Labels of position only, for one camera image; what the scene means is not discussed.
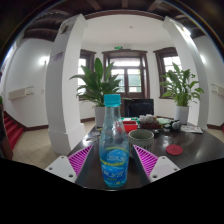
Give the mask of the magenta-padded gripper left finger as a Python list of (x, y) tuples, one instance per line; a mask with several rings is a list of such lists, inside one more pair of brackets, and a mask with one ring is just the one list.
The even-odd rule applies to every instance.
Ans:
[(61, 155), (45, 168), (46, 171), (75, 183), (89, 170), (93, 145), (82, 148), (69, 156)]

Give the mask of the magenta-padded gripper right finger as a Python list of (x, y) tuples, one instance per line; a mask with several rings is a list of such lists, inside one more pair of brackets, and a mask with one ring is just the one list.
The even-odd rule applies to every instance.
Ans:
[(157, 157), (153, 153), (137, 145), (133, 146), (132, 155), (137, 160), (144, 175), (150, 182), (155, 182), (180, 170), (168, 157)]

